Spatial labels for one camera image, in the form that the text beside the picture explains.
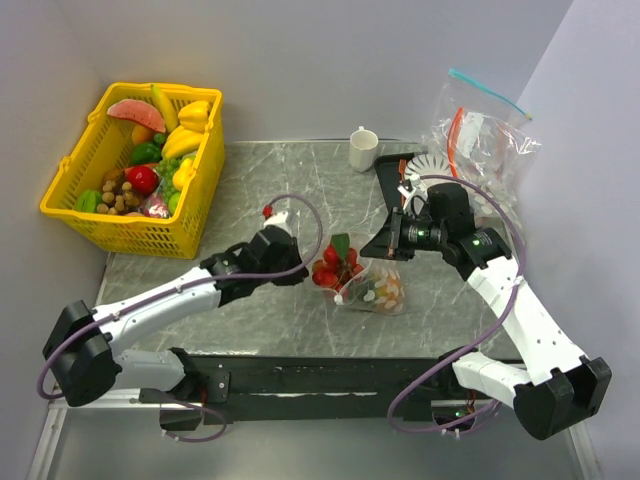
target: white cup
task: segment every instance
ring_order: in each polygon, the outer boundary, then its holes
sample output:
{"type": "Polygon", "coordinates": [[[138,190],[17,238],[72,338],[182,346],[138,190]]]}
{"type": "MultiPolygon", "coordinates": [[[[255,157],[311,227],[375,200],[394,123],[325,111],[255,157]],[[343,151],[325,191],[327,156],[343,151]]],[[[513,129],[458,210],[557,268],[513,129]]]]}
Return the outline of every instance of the white cup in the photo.
{"type": "Polygon", "coordinates": [[[349,139],[349,163],[356,172],[371,168],[378,148],[378,136],[364,127],[358,128],[349,139]]]}

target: black metal base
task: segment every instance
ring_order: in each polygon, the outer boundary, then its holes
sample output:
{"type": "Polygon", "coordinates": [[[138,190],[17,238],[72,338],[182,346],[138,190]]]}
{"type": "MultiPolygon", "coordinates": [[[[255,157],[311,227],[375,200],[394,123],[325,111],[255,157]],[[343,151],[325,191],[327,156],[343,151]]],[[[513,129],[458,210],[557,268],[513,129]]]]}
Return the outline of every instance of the black metal base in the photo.
{"type": "MultiPolygon", "coordinates": [[[[191,360],[203,385],[181,399],[202,402],[204,388],[205,404],[224,414],[229,423],[384,418],[396,395],[438,361],[257,356],[192,356],[191,360]]],[[[432,421],[432,400],[466,398],[466,389],[451,389],[445,369],[403,402],[396,415],[405,421],[432,421]]],[[[162,403],[156,391],[147,389],[141,391],[140,401],[162,403]]],[[[189,415],[188,411],[174,412],[173,422],[162,422],[163,428],[191,430],[189,415]]],[[[204,423],[218,424],[219,420],[207,415],[204,423]]]]}

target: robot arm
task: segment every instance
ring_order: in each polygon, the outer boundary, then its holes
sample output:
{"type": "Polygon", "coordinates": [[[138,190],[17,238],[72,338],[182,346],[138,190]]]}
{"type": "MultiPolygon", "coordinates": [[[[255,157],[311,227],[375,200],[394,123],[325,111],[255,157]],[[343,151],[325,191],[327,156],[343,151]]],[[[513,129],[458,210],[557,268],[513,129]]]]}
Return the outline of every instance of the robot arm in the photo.
{"type": "Polygon", "coordinates": [[[298,267],[302,260],[292,237],[293,215],[272,215],[248,243],[217,253],[171,282],[135,297],[89,311],[83,302],[68,305],[43,349],[45,358],[74,332],[89,330],[60,353],[51,365],[70,406],[90,403],[109,390],[154,388],[179,394],[201,383],[187,353],[179,348],[145,352],[130,348],[146,335],[186,316],[247,297],[267,282],[296,285],[308,275],[300,268],[288,276],[256,278],[298,267]]]}
{"type": "Polygon", "coordinates": [[[453,371],[461,387],[512,407],[524,428],[538,439],[595,415],[611,379],[605,361],[590,360],[566,336],[519,277],[518,263],[500,235],[492,228],[475,227],[462,186],[434,185],[427,198],[412,187],[400,187],[412,213],[392,210],[361,255],[406,261],[415,250],[442,253],[496,316],[509,309],[502,326],[526,366],[517,369],[472,351],[454,361],[448,373],[453,371]],[[515,285],[518,293],[510,304],[515,285]]]}

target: yellow plastic basket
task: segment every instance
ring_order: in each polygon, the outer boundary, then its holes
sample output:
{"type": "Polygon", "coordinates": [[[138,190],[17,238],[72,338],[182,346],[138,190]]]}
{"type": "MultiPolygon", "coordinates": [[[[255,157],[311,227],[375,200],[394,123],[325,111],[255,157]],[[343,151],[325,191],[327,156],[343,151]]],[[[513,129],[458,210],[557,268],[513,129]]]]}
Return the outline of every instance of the yellow plastic basket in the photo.
{"type": "Polygon", "coordinates": [[[204,139],[194,161],[195,174],[185,184],[175,214],[169,219],[101,215],[76,212],[78,195],[100,189],[103,175],[129,166],[133,150],[133,123],[107,116],[114,103],[132,98],[153,104],[150,83],[114,83],[89,114],[86,130],[70,156],[60,162],[40,211],[59,218],[99,247],[111,252],[194,258],[224,164],[224,138],[218,90],[156,83],[171,99],[176,111],[206,100],[212,104],[204,139]]]}

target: marble table surface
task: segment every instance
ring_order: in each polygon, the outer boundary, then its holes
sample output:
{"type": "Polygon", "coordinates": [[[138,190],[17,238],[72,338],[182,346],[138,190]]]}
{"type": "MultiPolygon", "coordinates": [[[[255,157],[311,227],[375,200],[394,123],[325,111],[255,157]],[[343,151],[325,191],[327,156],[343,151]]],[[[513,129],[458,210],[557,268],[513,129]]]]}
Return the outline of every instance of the marble table surface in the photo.
{"type": "MultiPolygon", "coordinates": [[[[356,173],[343,141],[236,143],[211,205],[193,261],[112,254],[99,304],[122,300],[172,280],[207,256],[250,240],[263,206],[282,192],[306,196],[319,209],[326,232],[375,233],[386,207],[373,169],[356,173]]],[[[383,142],[379,154],[416,151],[412,144],[383,142]]],[[[299,243],[315,241],[315,223],[304,205],[299,243]]],[[[140,341],[137,348],[182,347],[195,354],[438,357],[465,345],[495,321],[481,298],[436,253],[397,264],[406,291],[406,313],[385,316],[328,305],[308,283],[265,285],[216,311],[178,321],[140,341]]],[[[481,348],[494,358],[518,359],[504,331],[481,348]]]]}

